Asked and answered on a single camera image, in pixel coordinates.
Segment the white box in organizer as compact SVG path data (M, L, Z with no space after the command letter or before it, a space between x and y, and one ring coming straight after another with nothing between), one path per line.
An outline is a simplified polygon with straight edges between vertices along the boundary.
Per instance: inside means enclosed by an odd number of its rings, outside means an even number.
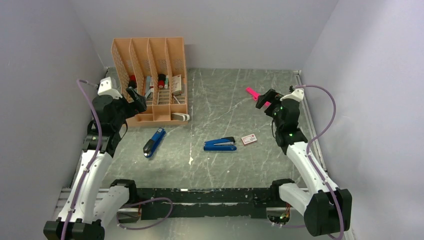
M183 77L181 74L175 75L171 79L172 81L172 94L179 96L183 93Z

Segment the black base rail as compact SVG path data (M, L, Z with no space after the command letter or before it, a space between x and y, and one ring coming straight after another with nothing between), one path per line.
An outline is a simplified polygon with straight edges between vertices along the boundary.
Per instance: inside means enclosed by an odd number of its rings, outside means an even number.
M267 209L285 209L278 188L292 183L289 178L274 180L269 187L249 188L138 188L133 180L116 179L111 186L125 187L124 204L140 213L141 220L202 217L250 217L267 219Z

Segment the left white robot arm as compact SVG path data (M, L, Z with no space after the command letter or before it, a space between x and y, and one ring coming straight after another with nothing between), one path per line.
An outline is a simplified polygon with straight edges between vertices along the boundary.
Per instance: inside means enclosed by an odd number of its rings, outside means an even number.
M134 180L115 180L105 197L96 202L102 180L121 141L120 130L127 119L147 110L146 99L133 87L132 98L110 93L96 96L89 104L93 119L82 144L80 166L74 184L56 220L47 221L43 234L48 240L103 240L105 228L120 207L134 207L139 194Z

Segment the grey stapler in organizer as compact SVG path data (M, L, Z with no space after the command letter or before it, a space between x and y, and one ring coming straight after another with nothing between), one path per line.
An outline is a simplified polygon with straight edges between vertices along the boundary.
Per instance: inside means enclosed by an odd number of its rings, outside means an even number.
M151 76L147 76L145 79L145 98L151 99L154 94L154 82Z

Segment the red white staple box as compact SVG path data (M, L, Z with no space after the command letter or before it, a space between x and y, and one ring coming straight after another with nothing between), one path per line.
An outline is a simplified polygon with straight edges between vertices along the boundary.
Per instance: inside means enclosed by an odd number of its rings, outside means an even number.
M246 146L246 145L257 142L258 139L257 139L256 135L252 133L252 134L243 136L241 138L241 141L242 141L243 145Z

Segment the red black bottle left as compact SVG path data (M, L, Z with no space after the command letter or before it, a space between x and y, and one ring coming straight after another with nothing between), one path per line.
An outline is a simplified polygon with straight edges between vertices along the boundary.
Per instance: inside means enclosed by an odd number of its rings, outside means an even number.
M136 79L136 76L135 75L130 75L129 76L128 87L131 87L133 89L136 89L138 87L137 79Z

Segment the red black bottle right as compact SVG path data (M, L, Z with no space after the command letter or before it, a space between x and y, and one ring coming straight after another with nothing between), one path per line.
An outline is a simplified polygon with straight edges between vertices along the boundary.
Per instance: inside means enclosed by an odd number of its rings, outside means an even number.
M162 88L165 87L165 81L166 81L166 75L165 74L162 74L162 73L158 74L158 82L157 82L157 84L158 84L158 87L160 89L162 89Z

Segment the red black bottle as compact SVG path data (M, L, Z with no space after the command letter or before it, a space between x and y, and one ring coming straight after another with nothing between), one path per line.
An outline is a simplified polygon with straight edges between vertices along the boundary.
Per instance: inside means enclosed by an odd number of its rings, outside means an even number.
M166 81L166 75L165 74L162 74L162 73L158 74L158 82L157 82L157 84L158 84L158 87L160 89L162 89L162 88L165 87L165 81Z
M129 76L128 87L131 87L133 89L136 89L138 87L137 79L136 79L136 76L135 75L130 75Z

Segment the pink plastic clip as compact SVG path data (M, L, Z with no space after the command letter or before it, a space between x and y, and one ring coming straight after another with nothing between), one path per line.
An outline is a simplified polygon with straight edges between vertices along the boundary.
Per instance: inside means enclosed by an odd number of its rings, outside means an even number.
M258 93L258 92L256 92L255 90L253 90L251 87L247 87L246 89L246 92L248 93L248 94L250 94L251 95L251 97L252 97L252 99L255 101L255 102L257 102L258 101L258 97L260 96L260 94ZM269 107L271 105L271 103L270 102L266 102L263 106L264 107Z

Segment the white grey stapler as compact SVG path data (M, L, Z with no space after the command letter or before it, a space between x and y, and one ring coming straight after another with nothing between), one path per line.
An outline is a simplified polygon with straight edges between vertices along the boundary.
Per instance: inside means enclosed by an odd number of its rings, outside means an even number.
M171 119L175 121L186 122L190 120L190 116L186 113L172 112Z

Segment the orange plastic desk organizer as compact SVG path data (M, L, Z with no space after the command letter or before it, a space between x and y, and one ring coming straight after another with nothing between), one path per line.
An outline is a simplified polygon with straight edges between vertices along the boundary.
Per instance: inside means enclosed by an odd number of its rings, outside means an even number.
M146 111L127 119L131 127L186 125L190 120L183 37L114 38L111 45L123 96L135 87Z

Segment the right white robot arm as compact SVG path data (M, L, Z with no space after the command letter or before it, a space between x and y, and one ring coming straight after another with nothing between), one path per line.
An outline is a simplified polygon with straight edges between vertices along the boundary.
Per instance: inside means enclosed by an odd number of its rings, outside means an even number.
M292 88L287 95L271 88L257 98L257 109L269 103L264 112L272 118L273 137L307 187L303 191L290 179L277 180L274 182L277 189L270 193L269 199L275 207L287 203L297 210L312 236L327 235L340 240L350 229L353 198L348 189L341 189L331 180L311 151L313 141L298 126L304 96L301 87Z

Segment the blue stapler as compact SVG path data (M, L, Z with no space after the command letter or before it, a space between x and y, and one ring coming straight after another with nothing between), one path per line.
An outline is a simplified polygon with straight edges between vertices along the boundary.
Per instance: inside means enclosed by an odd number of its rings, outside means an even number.
M158 128L153 136L146 142L143 147L143 155L145 158L150 158L155 153L157 147L161 143L166 131L164 128Z
M222 137L214 140L208 140L204 142L203 150L204 151L236 151L237 146L235 145L234 137Z

